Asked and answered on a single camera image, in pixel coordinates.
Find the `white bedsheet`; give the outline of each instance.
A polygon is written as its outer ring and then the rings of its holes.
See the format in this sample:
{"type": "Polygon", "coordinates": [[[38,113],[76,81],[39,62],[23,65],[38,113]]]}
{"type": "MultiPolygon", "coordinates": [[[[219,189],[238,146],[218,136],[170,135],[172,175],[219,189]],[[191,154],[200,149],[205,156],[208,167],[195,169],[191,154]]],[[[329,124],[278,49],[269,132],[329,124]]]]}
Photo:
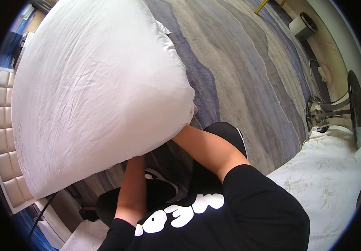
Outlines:
{"type": "Polygon", "coordinates": [[[60,0],[35,32],[12,94],[14,143],[42,198],[190,123],[194,90],[143,0],[60,0]]]}
{"type": "Polygon", "coordinates": [[[356,211],[361,148],[352,133],[331,127],[314,131],[295,157],[267,177],[292,194],[309,216],[308,251],[327,251],[356,211]]]}

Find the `beige leather headboard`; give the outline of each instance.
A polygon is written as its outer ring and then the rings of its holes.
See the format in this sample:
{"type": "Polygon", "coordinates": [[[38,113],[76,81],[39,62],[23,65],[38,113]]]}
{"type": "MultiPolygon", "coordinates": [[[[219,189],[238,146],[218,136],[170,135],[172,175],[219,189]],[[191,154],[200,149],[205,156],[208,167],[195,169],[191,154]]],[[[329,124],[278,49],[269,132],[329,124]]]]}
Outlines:
{"type": "Polygon", "coordinates": [[[15,72],[0,68],[0,184],[12,213],[36,202],[27,188],[13,142],[10,102],[15,72]]]}

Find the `black table top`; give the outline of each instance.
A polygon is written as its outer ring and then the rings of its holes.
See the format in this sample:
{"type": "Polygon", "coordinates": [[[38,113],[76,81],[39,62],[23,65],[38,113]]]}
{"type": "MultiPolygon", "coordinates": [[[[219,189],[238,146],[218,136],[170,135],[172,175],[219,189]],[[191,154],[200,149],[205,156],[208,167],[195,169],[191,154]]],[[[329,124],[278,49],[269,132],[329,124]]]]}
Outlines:
{"type": "Polygon", "coordinates": [[[356,74],[350,70],[348,72],[348,93],[351,107],[351,119],[353,135],[357,148],[361,147],[361,88],[356,74]]]}

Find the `forearm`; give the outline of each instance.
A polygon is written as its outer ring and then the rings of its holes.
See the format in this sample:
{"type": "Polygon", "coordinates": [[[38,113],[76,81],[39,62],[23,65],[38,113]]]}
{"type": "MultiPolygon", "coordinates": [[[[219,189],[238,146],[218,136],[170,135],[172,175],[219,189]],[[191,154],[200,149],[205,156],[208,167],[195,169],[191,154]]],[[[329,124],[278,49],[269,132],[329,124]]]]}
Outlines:
{"type": "Polygon", "coordinates": [[[134,227],[147,213],[144,155],[128,161],[123,176],[115,218],[121,218],[134,227]]]}
{"type": "Polygon", "coordinates": [[[223,182],[225,175],[235,166],[248,164],[245,156],[225,139],[192,126],[185,126],[173,138],[198,163],[215,173],[223,182]]]}

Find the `black cable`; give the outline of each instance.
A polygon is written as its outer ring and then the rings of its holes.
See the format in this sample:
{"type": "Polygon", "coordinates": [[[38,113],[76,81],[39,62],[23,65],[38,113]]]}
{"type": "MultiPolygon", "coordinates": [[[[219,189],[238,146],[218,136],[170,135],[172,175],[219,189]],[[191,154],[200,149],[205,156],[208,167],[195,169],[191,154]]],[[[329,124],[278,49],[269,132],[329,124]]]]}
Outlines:
{"type": "Polygon", "coordinates": [[[47,209],[47,207],[48,207],[48,205],[51,203],[51,201],[53,201],[53,199],[54,199],[55,195],[57,195],[57,193],[58,193],[58,192],[53,193],[51,199],[47,202],[47,204],[45,204],[45,207],[43,208],[43,210],[41,211],[41,213],[38,215],[36,221],[34,222],[32,228],[31,228],[31,230],[30,230],[30,233],[29,233],[29,236],[28,236],[29,239],[30,239],[31,235],[33,234],[33,231],[34,231],[34,229],[36,228],[37,223],[38,223],[38,221],[40,220],[41,216],[43,215],[44,211],[47,209]]]}

